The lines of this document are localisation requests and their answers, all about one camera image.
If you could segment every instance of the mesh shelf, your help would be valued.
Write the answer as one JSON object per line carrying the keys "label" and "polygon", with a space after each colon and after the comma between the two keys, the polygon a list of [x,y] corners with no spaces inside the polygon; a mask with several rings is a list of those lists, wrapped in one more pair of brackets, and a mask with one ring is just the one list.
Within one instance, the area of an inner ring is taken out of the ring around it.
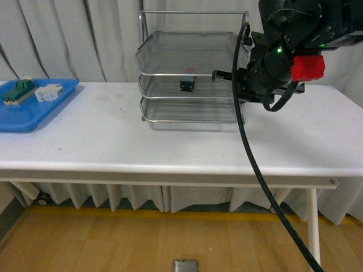
{"label": "mesh shelf", "polygon": [[[231,32],[155,32],[139,48],[136,58],[143,75],[212,76],[213,70],[231,71],[237,41]],[[248,54],[240,54],[240,63]]]}
{"label": "mesh shelf", "polygon": [[148,99],[233,99],[231,82],[201,76],[195,80],[193,92],[180,91],[180,76],[141,75],[138,84],[143,97]]}
{"label": "mesh shelf", "polygon": [[149,122],[234,123],[232,100],[226,99],[145,99],[140,101],[142,116]]}

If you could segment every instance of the blue tray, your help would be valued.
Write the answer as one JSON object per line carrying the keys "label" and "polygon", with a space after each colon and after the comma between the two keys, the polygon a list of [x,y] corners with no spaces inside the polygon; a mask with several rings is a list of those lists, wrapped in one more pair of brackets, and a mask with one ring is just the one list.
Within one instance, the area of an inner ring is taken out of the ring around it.
{"label": "blue tray", "polygon": [[[0,86],[0,97],[14,88],[15,82],[9,81]],[[54,101],[38,102],[35,95],[31,95],[20,105],[4,105],[0,101],[0,132],[24,133],[33,131],[44,118],[62,104],[74,91],[79,80],[75,79],[34,79],[37,87],[48,84],[61,84],[64,92]]]}

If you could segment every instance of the white table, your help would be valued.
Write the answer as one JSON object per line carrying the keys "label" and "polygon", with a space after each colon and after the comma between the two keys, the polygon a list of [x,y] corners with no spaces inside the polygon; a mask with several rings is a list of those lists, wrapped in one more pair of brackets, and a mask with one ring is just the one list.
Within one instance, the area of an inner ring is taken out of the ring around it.
{"label": "white table", "polygon": [[[0,181],[259,187],[236,124],[141,120],[136,83],[80,83],[47,125],[0,134]],[[307,86],[279,112],[244,110],[251,148],[281,202],[307,189],[309,244],[319,259],[316,188],[363,176],[363,109],[330,86]]]}

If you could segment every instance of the wire mesh desk organizer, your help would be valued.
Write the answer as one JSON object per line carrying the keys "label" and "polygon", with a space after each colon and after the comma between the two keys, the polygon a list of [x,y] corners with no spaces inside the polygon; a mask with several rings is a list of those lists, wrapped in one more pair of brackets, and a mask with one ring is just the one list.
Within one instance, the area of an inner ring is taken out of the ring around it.
{"label": "wire mesh desk organizer", "polygon": [[[140,41],[136,53],[141,73],[142,119],[149,122],[236,122],[231,82],[212,81],[214,70],[230,71],[237,41],[232,32],[148,33],[146,13],[234,14],[248,21],[247,12],[145,11],[141,10]],[[239,64],[248,62],[241,45]]]}

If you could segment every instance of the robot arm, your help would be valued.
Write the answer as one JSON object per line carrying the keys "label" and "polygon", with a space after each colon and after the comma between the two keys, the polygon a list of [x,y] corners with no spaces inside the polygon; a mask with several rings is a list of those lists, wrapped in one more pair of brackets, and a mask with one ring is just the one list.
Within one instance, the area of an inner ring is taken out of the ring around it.
{"label": "robot arm", "polygon": [[[271,110],[267,104],[275,94],[302,93],[298,82],[323,76],[322,51],[363,42],[361,0],[260,0],[259,10],[264,33],[252,32],[250,63],[238,70],[241,102],[263,103]],[[244,41],[251,43],[247,36],[249,31]],[[230,79],[230,74],[215,71],[217,78]]]}

